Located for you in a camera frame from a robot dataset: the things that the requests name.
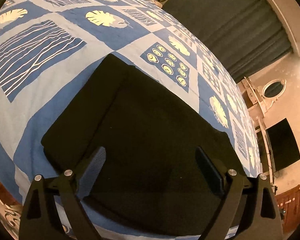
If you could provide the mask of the oval white framed mirror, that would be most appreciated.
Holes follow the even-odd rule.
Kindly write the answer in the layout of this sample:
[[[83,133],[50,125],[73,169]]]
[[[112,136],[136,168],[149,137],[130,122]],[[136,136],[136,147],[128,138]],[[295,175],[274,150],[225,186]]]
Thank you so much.
[[[285,92],[285,89],[286,89],[285,79],[271,80],[262,88],[262,95],[268,99],[277,98],[280,97]]]

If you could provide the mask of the blue patterned bed sheet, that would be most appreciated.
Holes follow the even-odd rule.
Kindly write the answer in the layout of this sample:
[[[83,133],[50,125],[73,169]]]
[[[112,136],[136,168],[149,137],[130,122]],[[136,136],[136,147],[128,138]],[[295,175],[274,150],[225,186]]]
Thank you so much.
[[[107,55],[138,68],[225,132],[244,172],[261,162],[251,118],[228,71],[151,0],[6,0],[0,8],[0,182],[23,205],[35,176],[57,177],[41,140]],[[55,196],[63,229],[77,239]],[[80,200],[102,239],[200,239],[137,230]]]

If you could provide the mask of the dark green curtain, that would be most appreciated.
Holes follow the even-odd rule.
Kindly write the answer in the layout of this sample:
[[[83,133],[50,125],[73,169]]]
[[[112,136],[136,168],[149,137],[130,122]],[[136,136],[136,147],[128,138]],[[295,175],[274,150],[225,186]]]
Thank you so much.
[[[236,82],[292,51],[267,0],[168,0],[163,9],[206,45]]]

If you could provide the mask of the black wall television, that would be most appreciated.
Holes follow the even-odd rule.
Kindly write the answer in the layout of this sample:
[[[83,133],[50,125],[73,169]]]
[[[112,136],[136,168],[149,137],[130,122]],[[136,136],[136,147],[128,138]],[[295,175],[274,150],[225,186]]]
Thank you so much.
[[[300,151],[286,118],[266,129],[273,153],[275,170],[279,171],[300,160]]]

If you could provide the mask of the brown wooden cabinet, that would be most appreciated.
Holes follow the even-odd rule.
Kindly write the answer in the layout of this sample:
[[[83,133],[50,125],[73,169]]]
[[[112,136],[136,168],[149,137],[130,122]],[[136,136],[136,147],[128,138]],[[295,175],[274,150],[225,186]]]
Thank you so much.
[[[300,184],[275,196],[277,205],[282,211],[283,234],[294,231],[300,224]]]

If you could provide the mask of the white dressing table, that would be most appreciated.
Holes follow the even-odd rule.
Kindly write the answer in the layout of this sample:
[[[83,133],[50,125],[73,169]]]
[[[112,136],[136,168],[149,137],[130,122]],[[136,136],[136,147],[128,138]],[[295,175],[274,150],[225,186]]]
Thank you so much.
[[[238,87],[248,108],[248,112],[252,119],[256,134],[261,132],[262,142],[264,143],[264,150],[266,152],[267,159],[265,168],[263,168],[263,170],[268,176],[271,186],[273,189],[275,189],[275,164],[270,139],[266,132],[266,124],[264,123],[266,113],[274,102],[266,99],[266,97],[263,95],[262,88],[256,87],[248,77],[244,77],[238,83]]]

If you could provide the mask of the brown wooden bed frame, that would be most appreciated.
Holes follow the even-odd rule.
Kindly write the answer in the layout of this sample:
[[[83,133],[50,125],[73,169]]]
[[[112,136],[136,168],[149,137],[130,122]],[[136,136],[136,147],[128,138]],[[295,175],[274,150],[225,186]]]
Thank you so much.
[[[22,205],[0,182],[0,221],[8,231],[15,231],[18,234],[21,212]]]

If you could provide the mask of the black pants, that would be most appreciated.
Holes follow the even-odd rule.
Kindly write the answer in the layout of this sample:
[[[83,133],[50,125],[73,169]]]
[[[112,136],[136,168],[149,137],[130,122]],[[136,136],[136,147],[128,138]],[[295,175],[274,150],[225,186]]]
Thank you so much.
[[[84,201],[128,227],[200,235],[221,204],[204,155],[243,173],[228,135],[163,85],[107,55],[41,140],[57,172],[74,170],[98,147],[106,160]]]

